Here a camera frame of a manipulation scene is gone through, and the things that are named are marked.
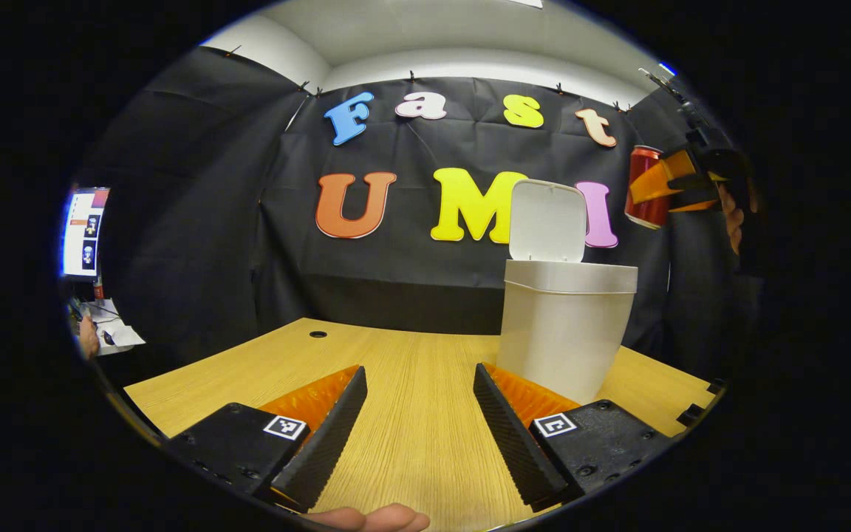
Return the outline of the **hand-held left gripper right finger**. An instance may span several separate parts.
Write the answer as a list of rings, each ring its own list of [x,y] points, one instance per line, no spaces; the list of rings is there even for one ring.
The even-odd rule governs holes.
[[[674,444],[615,402],[580,406],[493,364],[476,365],[473,391],[533,511],[602,491]]]

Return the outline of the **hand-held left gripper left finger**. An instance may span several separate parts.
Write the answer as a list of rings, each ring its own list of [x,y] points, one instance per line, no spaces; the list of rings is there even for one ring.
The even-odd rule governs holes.
[[[168,439],[168,453],[237,493],[311,511],[367,398],[348,366],[258,408],[230,402]]]

